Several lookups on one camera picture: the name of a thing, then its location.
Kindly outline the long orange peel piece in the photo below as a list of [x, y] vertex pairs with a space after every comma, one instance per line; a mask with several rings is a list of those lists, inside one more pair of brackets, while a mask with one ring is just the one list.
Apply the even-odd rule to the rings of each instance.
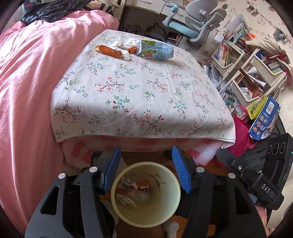
[[95, 50], [99, 53], [102, 53], [104, 55], [114, 57], [114, 58], [122, 58], [122, 52], [120, 50], [115, 50], [110, 47], [104, 46], [104, 45], [97, 45], [95, 46]]

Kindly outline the small orange peel piece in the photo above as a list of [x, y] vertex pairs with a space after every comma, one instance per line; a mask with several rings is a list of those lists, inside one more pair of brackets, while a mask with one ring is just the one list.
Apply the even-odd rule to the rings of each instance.
[[127, 49], [127, 51], [130, 53], [130, 54], [136, 54], [137, 53], [137, 47], [136, 46], [131, 46]]

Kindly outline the crushed blue milk carton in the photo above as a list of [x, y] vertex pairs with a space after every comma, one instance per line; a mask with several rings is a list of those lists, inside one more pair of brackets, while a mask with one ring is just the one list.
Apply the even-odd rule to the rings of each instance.
[[130, 38], [123, 41], [123, 44], [127, 49], [131, 46], [136, 46], [136, 55], [144, 59], [168, 60], [174, 57], [174, 47], [164, 42]]

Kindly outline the red white snack wrapper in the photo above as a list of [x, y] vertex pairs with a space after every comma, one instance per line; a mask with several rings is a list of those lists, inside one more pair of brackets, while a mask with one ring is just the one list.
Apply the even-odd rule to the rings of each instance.
[[139, 204], [148, 203], [150, 197], [150, 187], [146, 181], [136, 182], [123, 176], [115, 188], [115, 198], [123, 206], [137, 208]]

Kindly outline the cream trash bin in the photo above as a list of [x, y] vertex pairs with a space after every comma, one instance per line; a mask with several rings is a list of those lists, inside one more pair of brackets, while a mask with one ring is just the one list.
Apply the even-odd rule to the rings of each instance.
[[134, 227], [150, 228], [172, 217], [181, 191], [178, 179], [166, 166], [140, 162], [128, 166], [115, 178], [110, 195], [119, 218]]

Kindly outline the magenta tote bag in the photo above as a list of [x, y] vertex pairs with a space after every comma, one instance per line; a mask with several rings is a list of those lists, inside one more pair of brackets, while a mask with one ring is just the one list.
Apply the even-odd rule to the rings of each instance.
[[253, 149], [257, 140], [252, 139], [249, 135], [250, 125], [247, 123], [249, 120], [249, 114], [246, 108], [238, 106], [244, 113], [245, 117], [240, 119], [237, 115], [233, 116], [235, 124], [235, 143], [228, 147], [228, 151], [237, 157], [241, 157], [247, 150]]

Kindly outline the pink checked bed sheet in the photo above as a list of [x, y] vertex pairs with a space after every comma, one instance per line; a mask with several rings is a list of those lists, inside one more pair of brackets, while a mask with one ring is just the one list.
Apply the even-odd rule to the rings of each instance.
[[177, 145], [192, 156], [197, 164], [206, 165], [219, 148], [228, 148], [232, 142], [206, 138], [146, 138], [127, 136], [84, 135], [61, 142], [65, 161], [82, 169], [88, 167], [94, 151], [111, 151], [119, 146], [124, 152], [156, 152]]

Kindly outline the yellow book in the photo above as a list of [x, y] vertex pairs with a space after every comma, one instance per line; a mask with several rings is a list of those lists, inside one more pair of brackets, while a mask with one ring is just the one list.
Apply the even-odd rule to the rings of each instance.
[[251, 120], [254, 120], [254, 119], [257, 118], [257, 116], [258, 116], [259, 113], [261, 112], [261, 110], [262, 110], [264, 104], [266, 103], [267, 99], [268, 99], [268, 96], [267, 96], [267, 95], [263, 95], [262, 98], [261, 98], [258, 102], [252, 104], [252, 105], [247, 109], [247, 112], [248, 112], [249, 118], [250, 118]]

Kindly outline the white rolling book cart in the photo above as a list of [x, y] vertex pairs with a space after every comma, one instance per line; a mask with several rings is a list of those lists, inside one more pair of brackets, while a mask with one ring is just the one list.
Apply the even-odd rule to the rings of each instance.
[[292, 84], [290, 59], [279, 44], [287, 35], [276, 28], [274, 36], [258, 38], [250, 30], [243, 15], [235, 16], [212, 54], [212, 69], [221, 76], [216, 84], [230, 112], [258, 104]]

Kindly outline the floral white tablecloth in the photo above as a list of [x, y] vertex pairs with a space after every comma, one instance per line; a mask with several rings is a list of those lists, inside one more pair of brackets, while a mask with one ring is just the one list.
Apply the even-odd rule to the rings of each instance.
[[56, 141], [107, 135], [234, 142], [232, 115], [189, 52], [175, 48], [171, 59], [124, 60], [95, 50], [134, 38], [105, 30], [73, 61], [52, 92]]

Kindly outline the pink duvet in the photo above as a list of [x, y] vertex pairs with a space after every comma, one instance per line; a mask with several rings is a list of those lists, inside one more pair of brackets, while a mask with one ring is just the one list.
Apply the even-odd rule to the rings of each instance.
[[93, 38], [118, 26], [103, 11], [76, 11], [53, 23], [18, 22], [1, 36], [1, 207], [21, 233], [63, 168], [52, 91]]

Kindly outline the grey blue desk chair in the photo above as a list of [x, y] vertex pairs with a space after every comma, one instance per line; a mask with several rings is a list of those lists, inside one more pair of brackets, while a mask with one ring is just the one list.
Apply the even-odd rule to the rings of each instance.
[[220, 27], [227, 12], [223, 8], [217, 8], [217, 1], [191, 1], [185, 8], [185, 24], [174, 22], [172, 18], [179, 13], [179, 6], [174, 3], [166, 3], [171, 13], [162, 22], [169, 27], [183, 34], [194, 45], [201, 47], [208, 40], [209, 34]]

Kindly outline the black puffer jacket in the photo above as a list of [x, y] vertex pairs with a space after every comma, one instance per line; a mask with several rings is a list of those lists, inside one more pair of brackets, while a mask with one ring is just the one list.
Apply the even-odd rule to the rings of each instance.
[[90, 1], [53, 1], [50, 3], [37, 4], [25, 12], [21, 22], [29, 25], [37, 20], [45, 20], [53, 23], [60, 18], [80, 10], [88, 5]]

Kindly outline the striped pillow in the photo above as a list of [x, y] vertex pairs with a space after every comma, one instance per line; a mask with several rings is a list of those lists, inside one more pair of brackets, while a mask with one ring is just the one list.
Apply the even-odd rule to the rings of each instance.
[[86, 6], [84, 6], [84, 10], [100, 10], [106, 13], [112, 13], [114, 9], [114, 6], [100, 1], [91, 1]]

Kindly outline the white desk with drawers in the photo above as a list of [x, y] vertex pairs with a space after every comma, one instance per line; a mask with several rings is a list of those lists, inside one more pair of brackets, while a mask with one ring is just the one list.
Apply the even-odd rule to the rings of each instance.
[[166, 4], [174, 3], [178, 5], [179, 9], [175, 18], [178, 20], [182, 20], [187, 16], [185, 11], [185, 7], [190, 1], [182, 0], [182, 1], [161, 1], [161, 0], [149, 0], [149, 1], [140, 1], [140, 0], [127, 0], [126, 6], [131, 6], [135, 8], [145, 9], [151, 12], [160, 13], [162, 15], [168, 16], [171, 14], [172, 10]]

